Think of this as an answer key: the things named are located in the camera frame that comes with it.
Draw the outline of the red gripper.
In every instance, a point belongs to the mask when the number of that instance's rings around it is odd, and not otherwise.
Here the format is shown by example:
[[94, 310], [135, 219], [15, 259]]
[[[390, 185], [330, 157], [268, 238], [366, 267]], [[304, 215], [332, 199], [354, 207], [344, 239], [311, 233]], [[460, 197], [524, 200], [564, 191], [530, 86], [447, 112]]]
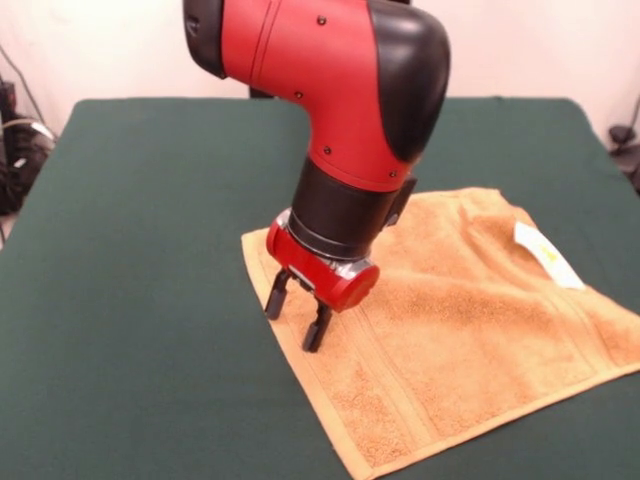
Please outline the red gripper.
[[332, 318], [359, 305], [380, 277], [380, 269], [368, 257], [355, 262], [329, 260], [305, 249], [289, 229], [291, 210], [282, 211], [269, 227], [266, 247], [281, 267], [274, 278], [264, 308], [268, 319], [278, 319], [287, 296], [290, 278], [317, 299], [316, 318], [309, 325], [302, 349], [315, 353]]

